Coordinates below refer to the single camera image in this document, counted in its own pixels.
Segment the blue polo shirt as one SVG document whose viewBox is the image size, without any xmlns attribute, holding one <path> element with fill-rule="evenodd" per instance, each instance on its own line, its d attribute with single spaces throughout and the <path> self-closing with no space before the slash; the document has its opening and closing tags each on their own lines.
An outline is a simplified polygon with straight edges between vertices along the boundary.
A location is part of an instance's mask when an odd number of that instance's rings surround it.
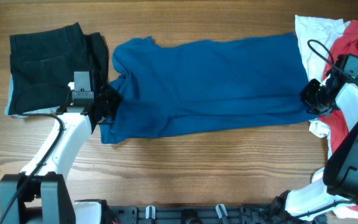
<svg viewBox="0 0 358 224">
<path fill-rule="evenodd" d="M 161 47 L 151 37 L 116 47 L 111 86 L 122 101 L 101 142 L 162 138 L 308 121 L 308 79 L 292 33 Z"/>
</svg>

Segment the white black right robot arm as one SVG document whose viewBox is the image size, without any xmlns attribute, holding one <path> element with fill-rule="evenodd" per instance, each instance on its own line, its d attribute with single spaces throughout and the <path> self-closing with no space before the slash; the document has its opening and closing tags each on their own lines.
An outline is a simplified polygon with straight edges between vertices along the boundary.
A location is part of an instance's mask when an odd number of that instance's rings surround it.
<svg viewBox="0 0 358 224">
<path fill-rule="evenodd" d="M 328 73 L 324 83 L 310 81 L 301 100 L 312 114 L 341 110 L 349 132 L 319 179 L 274 198 L 265 214 L 270 223 L 310 222 L 328 211 L 358 205 L 358 57 L 339 55 Z"/>
</svg>

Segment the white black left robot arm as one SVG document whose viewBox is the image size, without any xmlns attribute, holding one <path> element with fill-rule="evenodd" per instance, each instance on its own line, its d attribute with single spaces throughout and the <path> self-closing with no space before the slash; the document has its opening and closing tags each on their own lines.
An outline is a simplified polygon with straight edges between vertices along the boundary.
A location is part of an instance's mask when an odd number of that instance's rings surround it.
<svg viewBox="0 0 358 224">
<path fill-rule="evenodd" d="M 51 118 L 55 124 L 34 158 L 18 174 L 0 180 L 0 223 L 118 223 L 105 200 L 72 202 L 68 173 L 96 125 L 121 96 L 96 71 L 75 72 L 68 97 Z"/>
</svg>

